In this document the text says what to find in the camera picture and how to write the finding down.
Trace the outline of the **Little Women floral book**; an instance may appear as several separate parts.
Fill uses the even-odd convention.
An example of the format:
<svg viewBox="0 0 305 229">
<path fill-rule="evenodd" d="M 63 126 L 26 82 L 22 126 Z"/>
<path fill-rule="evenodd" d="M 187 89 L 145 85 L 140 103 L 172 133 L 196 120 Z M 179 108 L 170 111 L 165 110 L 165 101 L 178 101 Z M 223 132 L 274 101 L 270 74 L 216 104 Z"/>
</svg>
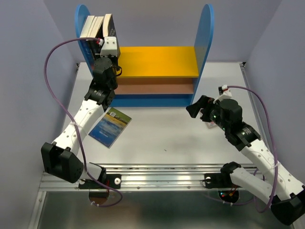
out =
<svg viewBox="0 0 305 229">
<path fill-rule="evenodd" d="M 217 127 L 217 125 L 214 122 L 207 122 L 206 125 L 209 129 Z"/>
</svg>

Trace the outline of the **Nineteen Eighty-Four dark book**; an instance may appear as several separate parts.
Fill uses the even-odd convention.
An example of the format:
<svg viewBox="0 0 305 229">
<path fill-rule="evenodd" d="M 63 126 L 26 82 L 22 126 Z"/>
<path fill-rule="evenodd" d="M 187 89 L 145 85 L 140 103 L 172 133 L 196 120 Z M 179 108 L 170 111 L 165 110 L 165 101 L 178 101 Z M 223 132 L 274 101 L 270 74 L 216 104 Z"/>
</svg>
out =
<svg viewBox="0 0 305 229">
<path fill-rule="evenodd" d="M 113 16 L 110 13 L 105 14 L 104 16 L 104 20 L 102 24 L 102 32 L 103 32 L 103 38 L 107 36 L 115 36 L 117 38 Z"/>
</svg>

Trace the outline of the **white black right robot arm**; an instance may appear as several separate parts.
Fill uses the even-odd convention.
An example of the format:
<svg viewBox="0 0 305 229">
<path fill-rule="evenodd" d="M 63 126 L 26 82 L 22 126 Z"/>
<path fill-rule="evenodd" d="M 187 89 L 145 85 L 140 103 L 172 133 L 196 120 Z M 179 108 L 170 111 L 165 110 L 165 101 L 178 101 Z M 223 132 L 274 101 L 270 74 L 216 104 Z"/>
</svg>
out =
<svg viewBox="0 0 305 229">
<path fill-rule="evenodd" d="M 225 138 L 247 157 L 262 173 L 261 180 L 248 173 L 240 164 L 224 165 L 219 175 L 222 185 L 243 187 L 264 203 L 271 201 L 271 212 L 283 224 L 291 225 L 305 213 L 305 185 L 285 167 L 265 145 L 256 130 L 243 121 L 243 110 L 237 101 L 220 101 L 205 95 L 186 107 L 192 118 L 202 113 L 201 120 L 214 122 L 224 131 Z"/>
</svg>

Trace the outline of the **blue green landscape book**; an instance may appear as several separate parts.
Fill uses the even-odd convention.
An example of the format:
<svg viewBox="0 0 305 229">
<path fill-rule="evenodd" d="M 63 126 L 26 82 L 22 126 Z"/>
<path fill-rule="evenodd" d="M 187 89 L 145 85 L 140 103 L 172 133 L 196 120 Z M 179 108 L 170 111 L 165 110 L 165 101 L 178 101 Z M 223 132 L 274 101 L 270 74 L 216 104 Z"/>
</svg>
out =
<svg viewBox="0 0 305 229">
<path fill-rule="evenodd" d="M 90 131 L 89 136 L 110 148 L 131 120 L 126 114 L 111 108 Z"/>
</svg>

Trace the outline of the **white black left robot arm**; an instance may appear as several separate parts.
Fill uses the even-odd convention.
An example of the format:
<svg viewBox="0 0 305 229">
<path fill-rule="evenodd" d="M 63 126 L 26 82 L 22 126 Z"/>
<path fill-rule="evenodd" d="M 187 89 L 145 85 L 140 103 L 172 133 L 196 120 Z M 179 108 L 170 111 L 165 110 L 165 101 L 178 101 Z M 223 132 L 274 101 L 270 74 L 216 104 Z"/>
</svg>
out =
<svg viewBox="0 0 305 229">
<path fill-rule="evenodd" d="M 112 103 L 118 84 L 108 57 L 97 59 L 92 73 L 93 79 L 77 114 L 52 143 L 43 144 L 41 155 L 48 174 L 70 183 L 89 180 L 94 187 L 101 188 L 106 185 L 106 169 L 79 160 L 77 153 L 83 150 L 82 142 L 94 123 Z"/>
</svg>

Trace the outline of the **Three Days to See book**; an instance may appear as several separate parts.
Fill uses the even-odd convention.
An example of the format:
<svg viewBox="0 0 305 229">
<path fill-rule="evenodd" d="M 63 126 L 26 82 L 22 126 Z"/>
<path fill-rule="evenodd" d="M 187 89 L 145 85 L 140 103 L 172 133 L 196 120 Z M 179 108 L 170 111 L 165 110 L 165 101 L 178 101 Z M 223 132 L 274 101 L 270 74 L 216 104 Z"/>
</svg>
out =
<svg viewBox="0 0 305 229">
<path fill-rule="evenodd" d="M 99 22 L 99 16 L 95 16 L 88 33 L 88 37 L 94 37 L 94 38 L 96 37 L 96 34 L 98 33 L 99 30 L 98 22 Z M 93 56 L 95 56 L 98 50 L 96 41 L 88 40 L 87 43 L 89 45 L 89 48 L 91 49 Z"/>
</svg>

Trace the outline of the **A Tale of Two Cities book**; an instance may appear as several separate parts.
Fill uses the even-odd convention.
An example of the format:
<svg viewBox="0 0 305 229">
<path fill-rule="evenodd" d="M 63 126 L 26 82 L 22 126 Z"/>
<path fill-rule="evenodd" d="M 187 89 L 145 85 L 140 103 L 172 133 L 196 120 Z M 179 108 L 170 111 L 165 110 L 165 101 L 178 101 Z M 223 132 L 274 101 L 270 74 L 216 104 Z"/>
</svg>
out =
<svg viewBox="0 0 305 229">
<path fill-rule="evenodd" d="M 100 38 L 100 37 L 101 37 L 103 19 L 104 19 L 103 16 L 99 16 L 99 22 L 98 22 L 99 30 L 98 30 L 98 33 L 96 34 L 96 38 Z M 96 42 L 96 44 L 97 44 L 97 48 L 98 48 L 96 54 L 98 54 L 98 53 L 100 52 L 100 51 L 99 51 L 99 45 L 98 45 L 97 42 Z"/>
</svg>

